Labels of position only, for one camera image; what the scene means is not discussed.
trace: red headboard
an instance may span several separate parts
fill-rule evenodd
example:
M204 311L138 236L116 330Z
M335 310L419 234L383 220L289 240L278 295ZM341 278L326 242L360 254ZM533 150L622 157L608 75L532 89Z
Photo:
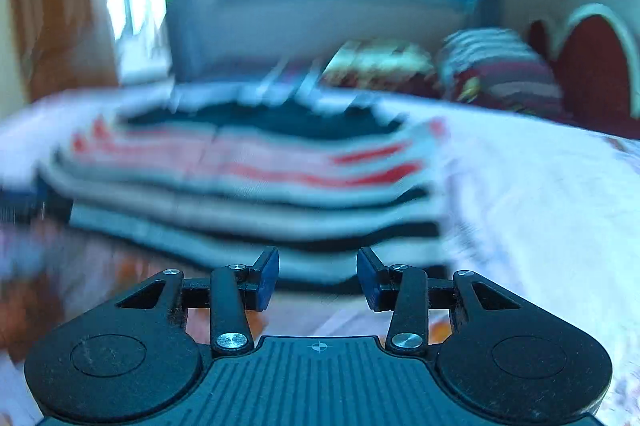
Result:
M626 123L640 128L640 57L633 35L609 8L577 9L559 34L536 21L529 43L547 59L575 122L607 131Z

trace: striped pillow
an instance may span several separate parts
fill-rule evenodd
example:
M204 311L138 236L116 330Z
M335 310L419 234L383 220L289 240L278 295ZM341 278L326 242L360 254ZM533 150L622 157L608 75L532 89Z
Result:
M438 65L449 100L552 119L563 115L552 70L512 30L456 32L445 40Z

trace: folded blanket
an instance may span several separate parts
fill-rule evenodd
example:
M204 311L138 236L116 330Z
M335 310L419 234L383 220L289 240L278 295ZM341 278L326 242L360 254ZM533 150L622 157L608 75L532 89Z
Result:
M289 107L271 110L286 118ZM353 252L365 245L393 244L393 263L443 263L441 123L327 140L176 119L98 120L42 164L42 178L74 201L72 225L207 268L240 261L229 251L251 263L276 245L283 274L303 281L353 277ZM318 254L323 262L308 260Z

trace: crosshair marking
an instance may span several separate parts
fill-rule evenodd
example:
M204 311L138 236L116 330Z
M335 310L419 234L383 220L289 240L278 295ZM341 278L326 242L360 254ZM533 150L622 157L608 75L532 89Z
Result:
M329 345L327 345L326 343L317 342L309 346L309 348L312 348L313 350L318 352L318 354L320 354L321 352L324 352L327 348L329 348Z

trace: wooden door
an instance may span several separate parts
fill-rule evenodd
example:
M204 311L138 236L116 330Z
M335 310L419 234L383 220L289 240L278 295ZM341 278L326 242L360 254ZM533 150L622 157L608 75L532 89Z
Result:
M113 30L96 0L13 0L17 48L32 101L69 88L117 86Z

